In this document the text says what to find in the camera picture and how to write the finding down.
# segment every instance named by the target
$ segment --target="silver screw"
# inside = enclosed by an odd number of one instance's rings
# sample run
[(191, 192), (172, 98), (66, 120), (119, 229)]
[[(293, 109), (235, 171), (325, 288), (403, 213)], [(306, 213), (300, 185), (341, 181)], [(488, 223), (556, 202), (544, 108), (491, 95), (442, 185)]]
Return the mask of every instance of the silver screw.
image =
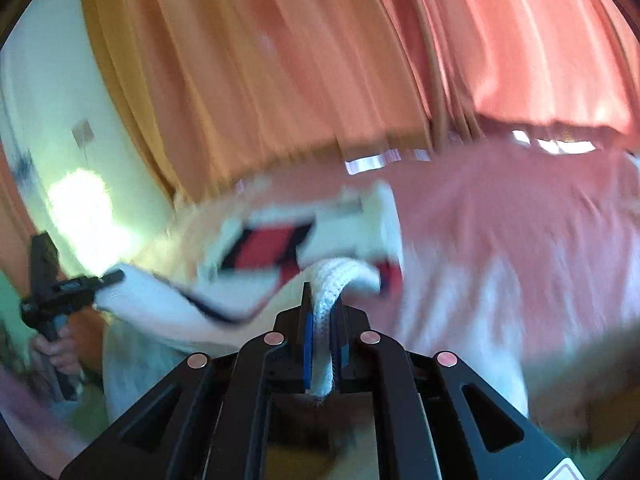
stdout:
[(207, 364), (209, 359), (204, 354), (191, 354), (187, 359), (189, 368), (202, 368)]
[(380, 342), (380, 334), (378, 332), (373, 332), (373, 330), (367, 330), (360, 334), (360, 341), (368, 345), (375, 345)]
[(280, 332), (269, 332), (264, 336), (264, 342), (270, 346), (278, 346), (284, 343), (284, 336)]
[(452, 352), (440, 352), (437, 360), (442, 366), (446, 366), (447, 368), (458, 364), (458, 358)]

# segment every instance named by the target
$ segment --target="bed sheet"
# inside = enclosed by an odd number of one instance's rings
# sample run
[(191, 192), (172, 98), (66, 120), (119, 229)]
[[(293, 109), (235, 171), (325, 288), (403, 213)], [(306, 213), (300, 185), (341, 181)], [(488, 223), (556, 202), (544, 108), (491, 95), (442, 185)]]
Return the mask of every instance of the bed sheet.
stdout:
[(580, 424), (576, 406), (621, 387), (637, 364), (640, 179), (616, 151), (553, 156), (505, 140), (355, 175), (343, 164), (281, 168), (199, 206), (133, 261), (179, 282), (227, 216), (323, 200), (386, 180), (396, 199), (404, 287), (354, 300), (407, 350), (458, 352), (472, 366), (524, 366), (540, 423)]

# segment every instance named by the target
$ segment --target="white wall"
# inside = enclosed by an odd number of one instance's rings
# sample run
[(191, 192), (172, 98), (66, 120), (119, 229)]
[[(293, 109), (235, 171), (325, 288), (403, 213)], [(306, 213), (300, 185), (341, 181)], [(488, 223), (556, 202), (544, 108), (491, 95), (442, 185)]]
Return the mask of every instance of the white wall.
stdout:
[[(15, 147), (10, 144), (16, 141), (20, 151), (31, 152), (44, 190), (43, 203), (52, 184), (85, 168), (104, 180), (113, 221), (134, 234), (135, 247), (124, 252), (133, 252), (165, 227), (170, 205), (140, 160), (109, 98), (89, 44), (80, 0), (32, 1), (0, 51), (0, 89), (9, 123), (0, 121), (3, 144), (11, 152)], [(71, 132), (82, 120), (89, 121), (95, 134), (86, 151), (78, 148)], [(33, 202), (34, 197), (27, 197), (36, 225), (50, 227), (42, 204)]]

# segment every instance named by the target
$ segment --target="white label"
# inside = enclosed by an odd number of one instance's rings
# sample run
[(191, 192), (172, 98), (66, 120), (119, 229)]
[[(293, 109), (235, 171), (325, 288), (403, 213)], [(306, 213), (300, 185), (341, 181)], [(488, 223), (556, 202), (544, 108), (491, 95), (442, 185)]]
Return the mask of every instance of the white label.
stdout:
[(565, 458), (543, 480), (584, 480), (584, 476), (570, 458)]

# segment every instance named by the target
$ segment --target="hand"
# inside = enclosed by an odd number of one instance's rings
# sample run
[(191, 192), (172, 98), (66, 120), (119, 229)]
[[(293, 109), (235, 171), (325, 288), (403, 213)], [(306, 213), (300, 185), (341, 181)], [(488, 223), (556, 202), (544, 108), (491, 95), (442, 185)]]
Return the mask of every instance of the hand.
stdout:
[(54, 342), (47, 341), (40, 334), (30, 341), (31, 364), (39, 375), (45, 374), (43, 364), (44, 356), (49, 357), (49, 362), (58, 371), (66, 375), (77, 375), (81, 371), (76, 342), (73, 338), (73, 329), (65, 325), (60, 329), (59, 339)]

